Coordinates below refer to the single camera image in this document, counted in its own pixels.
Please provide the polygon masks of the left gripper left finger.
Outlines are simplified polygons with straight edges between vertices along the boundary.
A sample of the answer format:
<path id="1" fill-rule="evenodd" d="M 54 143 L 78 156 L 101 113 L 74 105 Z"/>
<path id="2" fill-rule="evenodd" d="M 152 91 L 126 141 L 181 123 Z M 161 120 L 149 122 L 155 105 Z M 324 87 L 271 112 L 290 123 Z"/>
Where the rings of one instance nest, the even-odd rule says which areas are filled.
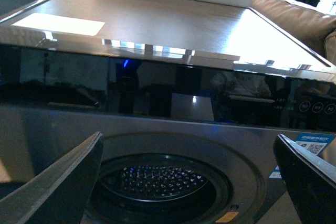
<path id="1" fill-rule="evenodd" d="M 1 223 L 80 223 L 98 178 L 103 136 L 95 132 L 29 182 L 4 183 Z"/>

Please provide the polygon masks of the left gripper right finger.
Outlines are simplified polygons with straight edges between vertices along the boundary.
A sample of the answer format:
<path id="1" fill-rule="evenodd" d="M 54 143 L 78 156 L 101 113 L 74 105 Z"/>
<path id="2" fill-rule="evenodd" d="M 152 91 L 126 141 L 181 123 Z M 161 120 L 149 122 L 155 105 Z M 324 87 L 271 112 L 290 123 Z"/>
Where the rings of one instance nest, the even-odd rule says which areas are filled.
<path id="1" fill-rule="evenodd" d="M 283 134 L 273 152 L 302 223 L 335 223 L 335 166 Z"/>

